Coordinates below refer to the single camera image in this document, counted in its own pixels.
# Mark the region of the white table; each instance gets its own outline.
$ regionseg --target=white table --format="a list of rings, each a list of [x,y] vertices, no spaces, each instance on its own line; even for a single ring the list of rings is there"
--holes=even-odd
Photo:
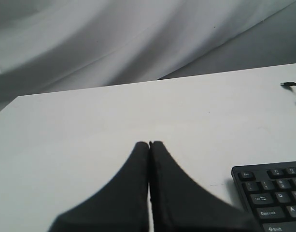
[[[296,64],[16,98],[0,112],[0,232],[44,232],[104,186],[135,142],[239,206],[236,165],[296,160]]]

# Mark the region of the cable connector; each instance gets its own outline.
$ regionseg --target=cable connector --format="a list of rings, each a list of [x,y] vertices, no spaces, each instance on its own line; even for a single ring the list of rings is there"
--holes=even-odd
[[[296,86],[296,82],[283,82],[281,83],[281,86]]]

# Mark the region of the black cable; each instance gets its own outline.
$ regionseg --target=black cable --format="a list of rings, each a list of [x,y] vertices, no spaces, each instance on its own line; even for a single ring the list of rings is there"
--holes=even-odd
[[[292,81],[283,82],[283,83],[281,83],[281,86],[283,86],[283,87],[296,86],[296,82],[292,82]]]

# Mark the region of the black keyboard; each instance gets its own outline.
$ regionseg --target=black keyboard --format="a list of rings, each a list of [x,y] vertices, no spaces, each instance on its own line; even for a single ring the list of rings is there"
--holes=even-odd
[[[265,232],[296,232],[296,162],[233,167],[231,174]]]

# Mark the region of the white curtain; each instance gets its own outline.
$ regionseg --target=white curtain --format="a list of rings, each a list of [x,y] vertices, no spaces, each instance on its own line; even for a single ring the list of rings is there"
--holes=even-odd
[[[294,1],[0,0],[0,99],[156,80]]]

